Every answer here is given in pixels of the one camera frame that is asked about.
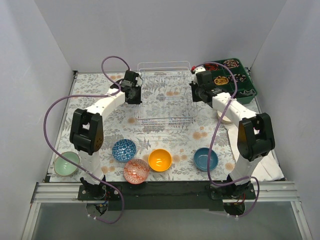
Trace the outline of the green compartment tray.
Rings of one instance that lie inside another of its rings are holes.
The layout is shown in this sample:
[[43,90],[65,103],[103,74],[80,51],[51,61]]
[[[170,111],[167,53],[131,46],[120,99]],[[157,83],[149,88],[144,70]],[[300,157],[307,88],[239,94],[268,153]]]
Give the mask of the green compartment tray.
[[241,104],[249,104],[258,93],[238,58],[216,60],[215,63],[206,62],[203,67],[206,71],[210,71],[215,87],[230,93],[230,95],[235,92],[237,87],[235,98]]

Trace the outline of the white wire dish rack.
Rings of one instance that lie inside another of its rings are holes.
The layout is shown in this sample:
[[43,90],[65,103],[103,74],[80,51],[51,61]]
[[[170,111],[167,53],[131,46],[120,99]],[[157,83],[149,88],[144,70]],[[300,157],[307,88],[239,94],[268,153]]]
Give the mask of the white wire dish rack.
[[188,61],[140,62],[137,70],[143,84],[135,117],[144,129],[185,129],[195,122],[198,109]]

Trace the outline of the dark blue bowl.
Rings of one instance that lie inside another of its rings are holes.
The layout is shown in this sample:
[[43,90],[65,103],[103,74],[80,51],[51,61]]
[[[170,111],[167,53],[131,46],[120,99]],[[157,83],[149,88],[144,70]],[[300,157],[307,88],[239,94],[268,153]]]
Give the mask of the dark blue bowl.
[[[197,149],[193,155],[193,163],[195,164],[196,168],[202,172],[206,172],[208,168],[208,147],[201,147]],[[218,156],[215,151],[211,150],[210,153],[210,161],[209,161],[209,170],[214,170],[219,163]]]

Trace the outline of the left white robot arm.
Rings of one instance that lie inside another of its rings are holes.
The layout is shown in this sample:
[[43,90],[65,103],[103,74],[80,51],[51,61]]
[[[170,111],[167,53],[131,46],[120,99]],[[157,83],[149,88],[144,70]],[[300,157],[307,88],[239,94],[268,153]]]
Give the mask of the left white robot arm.
[[101,184],[105,174],[101,169],[99,150],[104,142],[104,120],[120,105],[139,105],[143,80],[139,72],[127,70],[123,79],[112,84],[105,95],[85,109],[73,113],[70,142],[78,151],[86,177],[80,179],[95,200],[106,196],[106,187]]

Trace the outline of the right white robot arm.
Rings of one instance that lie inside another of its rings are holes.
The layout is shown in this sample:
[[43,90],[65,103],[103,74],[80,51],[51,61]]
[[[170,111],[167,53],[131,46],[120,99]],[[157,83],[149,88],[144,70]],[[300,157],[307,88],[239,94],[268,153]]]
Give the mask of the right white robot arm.
[[220,111],[237,127],[239,156],[225,182],[214,184],[214,192],[237,199],[249,188],[258,163],[275,148],[271,118],[267,113],[256,113],[239,103],[230,93],[217,87],[212,73],[203,67],[192,69],[190,83],[192,100],[204,102]]

